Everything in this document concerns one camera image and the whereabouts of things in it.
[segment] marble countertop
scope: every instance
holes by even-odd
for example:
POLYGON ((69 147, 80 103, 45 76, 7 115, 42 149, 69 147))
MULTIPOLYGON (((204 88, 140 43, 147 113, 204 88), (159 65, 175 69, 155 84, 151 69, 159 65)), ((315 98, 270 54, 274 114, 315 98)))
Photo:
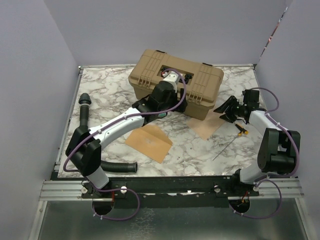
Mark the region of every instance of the marble countertop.
MULTIPOLYGON (((137 100, 128 76, 133 65, 119 67, 85 68, 79 85, 76 103, 72 113, 68 133, 63 147, 59 178, 77 178, 78 172, 64 172, 65 150, 74 130, 79 126, 80 106, 78 99, 82 93, 91 97, 89 127, 105 123, 127 110, 137 100)), ((244 89, 257 87, 253 68, 220 67, 224 78, 219 89, 216 107, 231 95, 241 98, 244 89)), ((248 135, 238 137, 238 129, 225 122, 208 140, 202 140, 186 122, 190 119, 178 112, 170 112, 167 117, 155 120, 171 139, 172 147, 163 163, 157 163, 125 144, 130 132, 118 138, 102 151, 102 159, 110 162, 138 163, 138 172, 109 173, 110 177, 166 177, 166 176, 211 176, 230 175, 237 169, 257 161, 262 136, 251 125, 245 128, 248 135)), ((68 169, 74 169, 69 162, 68 169)))

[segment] manila envelope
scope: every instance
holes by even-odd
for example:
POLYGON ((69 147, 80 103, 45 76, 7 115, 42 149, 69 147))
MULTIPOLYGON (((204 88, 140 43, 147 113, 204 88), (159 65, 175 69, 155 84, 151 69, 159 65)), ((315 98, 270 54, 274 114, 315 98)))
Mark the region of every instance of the manila envelope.
POLYGON ((172 146, 172 141, 160 127, 145 125, 133 130, 125 144, 161 164, 172 146))
POLYGON ((209 110, 204 120, 192 118, 186 124, 191 128, 202 140, 207 140, 210 136, 225 123, 219 118, 222 114, 209 110))

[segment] thin wire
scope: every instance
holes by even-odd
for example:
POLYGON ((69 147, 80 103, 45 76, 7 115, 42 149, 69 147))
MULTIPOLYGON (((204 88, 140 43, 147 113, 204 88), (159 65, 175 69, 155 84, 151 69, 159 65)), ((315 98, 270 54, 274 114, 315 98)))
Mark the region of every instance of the thin wire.
POLYGON ((247 125, 247 123, 245 122, 245 120, 243 120, 243 119, 241 119, 241 118, 237 118, 236 120, 237 120, 237 121, 242 121, 244 124, 247 125))
MULTIPOLYGON (((115 191, 121 191, 123 189, 121 188, 115 188, 115 189, 108 189, 108 190, 103 190, 103 189, 99 189, 97 188, 93 183, 91 183, 92 187, 97 190, 98 192, 101 192, 101 193, 110 193, 110 192, 115 192, 115 191)), ((138 194, 133 191, 132 189, 129 189, 129 188, 126 188, 125 190, 133 193, 136 197, 136 200, 137 200, 137 207, 136 207, 136 210, 134 211, 134 213, 132 213, 130 216, 127 216, 127 217, 121 217, 121 218, 115 218, 115 217, 110 217, 110 216, 107 216, 107 215, 99 215, 96 213, 96 210, 95 210, 95 207, 94 207, 94 202, 92 201, 92 211, 94 213, 93 216, 98 216, 100 218, 103 218, 103 219, 107 219, 107 220, 112 220, 112 221, 126 221, 126 220, 129 220, 129 219, 132 219, 138 212, 139 212, 139 209, 140 209, 140 199, 139 199, 139 196, 138 194)))
POLYGON ((232 143, 234 142, 234 140, 236 140, 236 138, 238 138, 238 136, 235 136, 235 137, 233 138, 233 140, 232 140, 231 142, 229 142, 229 143, 228 143, 228 145, 227 145, 227 146, 225 146, 225 148, 224 148, 224 149, 222 149, 222 150, 221 150, 221 152, 219 152, 219 154, 218 154, 217 156, 215 156, 215 158, 214 158, 212 161, 214 161, 217 157, 219 157, 219 156, 220 156, 220 154, 222 154, 222 153, 223 153, 223 151, 224 151, 227 147, 229 147, 229 146, 230 146, 230 144, 232 144, 232 143))
POLYGON ((245 195, 241 198, 241 202, 243 203, 245 200, 245 197, 248 195, 248 191, 245 192, 245 195))
POLYGON ((186 82, 185 82, 185 79, 184 77, 180 74, 180 72, 178 72, 176 69, 172 69, 172 68, 168 68, 166 70, 164 70, 164 72, 167 72, 167 71, 172 71, 174 73, 176 73, 179 78, 182 80, 182 83, 183 83, 183 88, 184 88, 184 91, 183 91, 183 95, 182 97, 180 98, 180 101, 173 107, 169 108, 168 110, 163 110, 163 111, 156 111, 156 112, 139 112, 139 113, 133 113, 133 114, 129 114, 127 115, 126 117, 121 117, 121 118, 118 118, 116 120, 114 120, 113 122, 109 123, 108 125, 100 128, 99 130, 95 131, 94 133, 90 134, 89 136, 87 136, 85 139, 83 139, 69 154, 69 156, 66 158, 64 164, 63 164, 63 171, 67 172, 67 173, 74 173, 74 172, 79 172, 78 170, 76 169, 67 169, 67 164, 69 162, 69 160, 71 159, 71 157, 79 150, 79 148, 85 144, 90 138, 94 137, 95 135, 97 135, 99 132, 102 132, 104 130, 106 130, 107 128, 110 128, 111 126, 121 122, 122 120, 125 120, 126 118, 131 118, 131 117, 136 117, 136 116, 147 116, 147 115, 158 115, 158 114, 164 114, 164 113, 167 113, 167 112, 170 112, 170 111, 173 111, 175 110, 177 107, 179 107, 182 102, 184 101, 185 97, 186 97, 186 94, 187 94, 187 85, 186 85, 186 82))
POLYGON ((238 214, 238 215, 240 215, 240 216, 242 216, 242 217, 245 217, 245 218, 248 218, 248 219, 268 219, 268 218, 272 218, 272 217, 274 217, 276 214, 278 214, 278 212, 279 212, 279 210, 280 210, 280 208, 281 208, 281 206, 282 206, 282 194, 281 194, 280 188, 279 188, 279 186, 278 186, 274 181, 269 180, 269 179, 263 179, 263 180, 259 181, 257 184, 255 184, 255 186, 256 186, 256 187, 259 187, 259 185, 260 185, 261 183, 263 183, 263 182, 270 182, 270 183, 272 183, 272 184, 276 187, 276 189, 278 190, 278 192, 279 192, 280 202, 279 202, 279 205, 278 205, 278 207, 276 208, 276 210, 275 210, 273 213, 271 213, 270 215, 267 215, 267 216, 251 216, 251 215, 243 214, 243 213, 240 213, 240 212, 236 211, 236 210, 229 204, 230 208, 233 210, 233 213, 238 214))

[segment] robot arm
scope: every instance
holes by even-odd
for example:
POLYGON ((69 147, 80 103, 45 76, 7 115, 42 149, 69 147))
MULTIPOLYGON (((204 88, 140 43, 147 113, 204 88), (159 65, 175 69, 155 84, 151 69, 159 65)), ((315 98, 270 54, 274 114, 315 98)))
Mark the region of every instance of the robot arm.
MULTIPOLYGON (((239 180, 245 184, 253 184, 266 175, 285 175, 291 173, 297 163, 297 155, 293 143, 287 135, 266 116, 265 109, 259 108, 259 91, 243 91, 243 104, 235 96, 214 110, 224 113, 221 119, 234 123, 238 118, 244 118, 246 123, 253 125, 263 135, 257 156, 257 162, 239 170, 239 180)), ((300 134, 288 130, 294 144, 299 150, 300 134)))
MULTIPOLYGON (((74 131, 66 155, 71 152, 86 138, 90 137, 70 158, 79 172, 89 179, 98 189, 102 189, 109 182, 109 178, 101 168, 101 151, 111 142, 124 134, 140 128, 159 117, 160 111, 169 110, 179 102, 177 84, 180 80, 178 74, 171 72, 153 89, 152 93, 135 102, 132 107, 114 119, 96 127, 88 129, 89 107, 91 103, 89 96, 80 102, 80 126, 74 131)), ((180 89, 180 97, 184 95, 184 89, 180 89)), ((174 109, 184 112, 187 101, 181 102, 174 109)))

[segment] black hose nozzle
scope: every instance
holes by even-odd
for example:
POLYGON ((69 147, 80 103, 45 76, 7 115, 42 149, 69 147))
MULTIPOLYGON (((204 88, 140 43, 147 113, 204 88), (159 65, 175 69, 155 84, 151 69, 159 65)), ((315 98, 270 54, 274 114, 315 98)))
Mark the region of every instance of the black hose nozzle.
POLYGON ((88 93, 82 93, 79 98, 80 104, 80 126, 87 126, 89 122, 89 105, 91 104, 91 99, 88 93))
POLYGON ((110 162, 101 160, 101 167, 106 172, 113 173, 137 173, 138 163, 110 162))

